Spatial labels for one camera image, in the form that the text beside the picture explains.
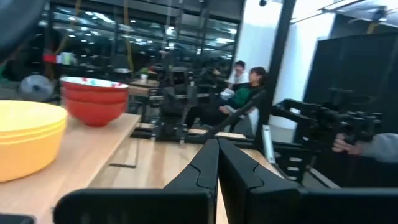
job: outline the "yellow bowl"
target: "yellow bowl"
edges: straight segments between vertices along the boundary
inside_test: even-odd
[[[38,131],[33,131],[27,134],[15,134],[15,135],[8,135],[8,136],[0,136],[0,144],[2,143],[9,143],[9,142],[16,142],[16,141],[23,141],[26,139],[32,138],[39,138],[41,136],[45,136],[47,134],[54,133],[59,130],[65,129],[67,126],[66,121],[62,121],[61,123],[57,123],[56,125],[49,126],[48,128],[44,128]]]
[[[25,177],[49,165],[59,152],[64,131],[61,128],[36,138],[0,143],[0,182]]]
[[[0,101],[0,136],[29,134],[66,120],[60,106],[29,101]]]

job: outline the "black pants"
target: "black pants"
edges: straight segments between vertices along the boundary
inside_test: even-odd
[[[191,108],[187,117],[185,118],[185,124],[187,128],[191,128],[193,123],[197,118],[200,118],[200,122],[202,124],[216,126],[223,122],[228,117],[228,114],[224,114],[221,112],[218,107],[205,107],[205,106],[196,106]]]

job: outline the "stacked bowls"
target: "stacked bowls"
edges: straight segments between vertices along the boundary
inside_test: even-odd
[[[68,112],[87,126],[106,126],[126,110],[129,93],[125,84],[80,77],[64,77],[61,82]]]
[[[0,182],[37,172],[56,158],[67,111],[29,101],[0,101]]]

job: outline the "red bowl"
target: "red bowl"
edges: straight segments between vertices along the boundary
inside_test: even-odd
[[[64,97],[70,100],[88,102],[88,103],[123,103],[129,98],[129,92],[124,91],[83,91],[63,89]]]
[[[128,86],[119,82],[96,78],[63,77],[61,82],[65,89],[81,91],[127,91]]]
[[[126,110],[126,102],[113,104],[87,103],[65,98],[67,111],[76,119],[91,127],[103,127],[120,117]]]

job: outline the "man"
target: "man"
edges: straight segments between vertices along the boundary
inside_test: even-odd
[[[249,85],[249,74],[244,72],[246,63],[237,61],[234,65],[234,72],[229,76],[228,88],[237,91],[242,86]]]
[[[344,142],[344,134],[338,134],[333,145],[334,152],[372,157],[380,162],[398,163],[398,134],[377,134],[372,142],[357,142],[354,146]]]
[[[263,90],[267,72],[262,67],[253,68],[250,72],[250,82],[247,87],[240,88],[236,94],[223,105],[195,106],[190,108],[185,118],[187,128],[191,128],[197,118],[201,123],[215,126],[223,122],[231,113],[224,105],[239,109],[248,103],[256,94]]]

